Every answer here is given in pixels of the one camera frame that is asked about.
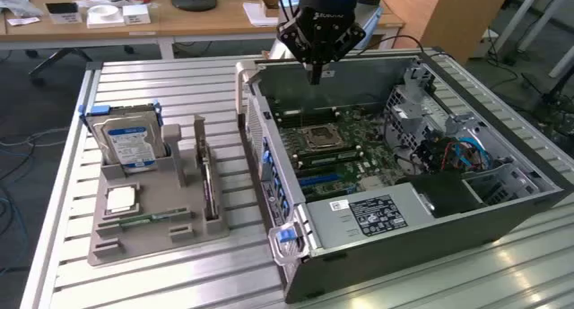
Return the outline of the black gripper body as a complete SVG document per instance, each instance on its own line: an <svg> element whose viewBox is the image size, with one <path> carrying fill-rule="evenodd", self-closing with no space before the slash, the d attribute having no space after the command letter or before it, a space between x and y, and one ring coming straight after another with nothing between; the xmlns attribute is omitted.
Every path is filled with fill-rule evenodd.
<svg viewBox="0 0 574 309"><path fill-rule="evenodd" d="M311 43L313 64L316 26L335 24L345 29L352 22L356 23L356 2L357 0L299 0L296 23Z"/></svg>

